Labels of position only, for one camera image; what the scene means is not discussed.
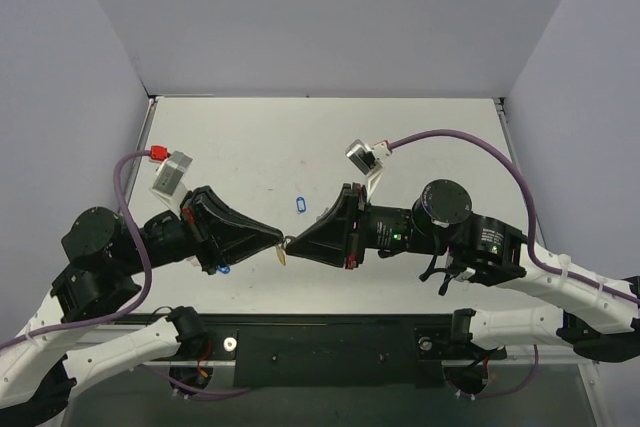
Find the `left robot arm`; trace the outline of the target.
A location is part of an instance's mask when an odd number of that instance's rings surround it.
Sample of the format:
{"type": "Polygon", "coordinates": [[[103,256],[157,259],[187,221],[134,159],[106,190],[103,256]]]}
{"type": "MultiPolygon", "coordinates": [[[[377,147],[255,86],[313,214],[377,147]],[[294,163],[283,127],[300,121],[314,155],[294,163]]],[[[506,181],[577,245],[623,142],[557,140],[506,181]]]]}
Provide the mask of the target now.
{"type": "Polygon", "coordinates": [[[161,212],[135,230],[123,213],[86,210],[61,240],[67,266],[17,341],[1,348],[2,425],[38,426],[62,412],[82,388],[148,360],[210,354],[211,337],[192,307],[174,307],[114,342],[72,349],[142,293],[132,279],[144,270],[139,244],[153,268],[194,257],[213,275],[283,239],[279,229],[233,210],[208,186],[188,192],[178,212],[161,212]]]}

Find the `yellow key tag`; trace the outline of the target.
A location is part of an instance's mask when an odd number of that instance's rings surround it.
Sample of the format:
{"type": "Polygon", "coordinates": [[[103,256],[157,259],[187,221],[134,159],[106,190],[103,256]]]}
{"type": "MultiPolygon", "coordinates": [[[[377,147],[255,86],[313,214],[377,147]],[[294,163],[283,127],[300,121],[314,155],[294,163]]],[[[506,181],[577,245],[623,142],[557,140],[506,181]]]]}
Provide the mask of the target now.
{"type": "Polygon", "coordinates": [[[286,265],[286,252],[282,245],[276,245],[276,254],[282,266],[286,265]]]}

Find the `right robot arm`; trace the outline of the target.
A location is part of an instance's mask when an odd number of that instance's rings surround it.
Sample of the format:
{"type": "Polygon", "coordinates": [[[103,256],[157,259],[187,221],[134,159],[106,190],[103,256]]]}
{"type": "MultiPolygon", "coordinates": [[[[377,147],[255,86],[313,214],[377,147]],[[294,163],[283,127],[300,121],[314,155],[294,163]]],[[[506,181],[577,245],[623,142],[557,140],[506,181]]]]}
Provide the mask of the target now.
{"type": "Polygon", "coordinates": [[[442,275],[453,282],[524,293],[537,308],[509,311],[458,309],[447,337],[423,335],[440,349],[468,356],[507,346],[566,346],[581,357],[621,363],[639,355],[639,280],[590,273],[566,255],[553,254],[498,219],[476,214],[467,191],[439,179],[425,186],[411,208],[376,206],[360,184],[342,187],[334,205],[285,243],[285,252],[337,268],[355,269],[367,251],[382,259],[400,254],[430,258],[422,282],[442,275]]]}

